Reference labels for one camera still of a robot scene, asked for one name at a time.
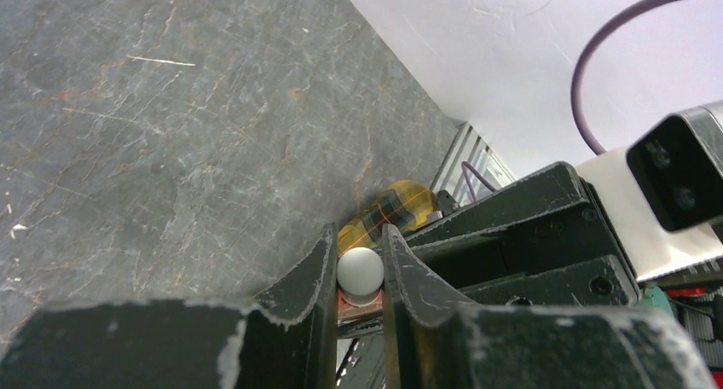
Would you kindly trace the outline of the pink nail polish bottle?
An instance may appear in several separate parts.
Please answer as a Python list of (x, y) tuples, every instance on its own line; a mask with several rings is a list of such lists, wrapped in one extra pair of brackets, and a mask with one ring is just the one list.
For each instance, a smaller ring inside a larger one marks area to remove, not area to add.
[(383, 292), (380, 289), (374, 300), (363, 306), (352, 305), (347, 301), (344, 290), (338, 290), (338, 325), (348, 322), (354, 322), (361, 319), (367, 319), (371, 316), (377, 316), (383, 309)]

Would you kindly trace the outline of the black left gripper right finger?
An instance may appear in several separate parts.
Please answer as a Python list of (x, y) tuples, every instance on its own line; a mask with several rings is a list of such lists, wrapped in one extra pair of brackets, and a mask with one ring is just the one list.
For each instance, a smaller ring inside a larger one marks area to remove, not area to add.
[(481, 305), (383, 228), (389, 388), (712, 388), (667, 314), (618, 306)]

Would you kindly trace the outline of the white nail polish cap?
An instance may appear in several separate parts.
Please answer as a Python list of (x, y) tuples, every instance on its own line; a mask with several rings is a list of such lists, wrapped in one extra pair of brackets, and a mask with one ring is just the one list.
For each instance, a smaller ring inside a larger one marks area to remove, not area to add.
[(338, 259), (337, 279), (344, 298), (351, 305), (370, 305), (384, 281), (381, 257), (372, 249), (354, 247)]

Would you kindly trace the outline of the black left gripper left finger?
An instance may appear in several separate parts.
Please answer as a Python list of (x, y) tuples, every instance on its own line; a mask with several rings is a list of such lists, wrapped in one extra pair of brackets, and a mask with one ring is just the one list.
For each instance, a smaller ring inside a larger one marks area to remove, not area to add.
[(36, 311), (4, 388), (332, 388), (338, 230), (253, 297), (67, 301)]

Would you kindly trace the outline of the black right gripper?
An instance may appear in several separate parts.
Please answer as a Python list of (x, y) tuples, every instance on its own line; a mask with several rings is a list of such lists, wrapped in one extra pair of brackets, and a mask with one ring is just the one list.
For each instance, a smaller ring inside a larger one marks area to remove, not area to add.
[(591, 185), (559, 161), (406, 238), (444, 281), (483, 305), (639, 301), (627, 255)]

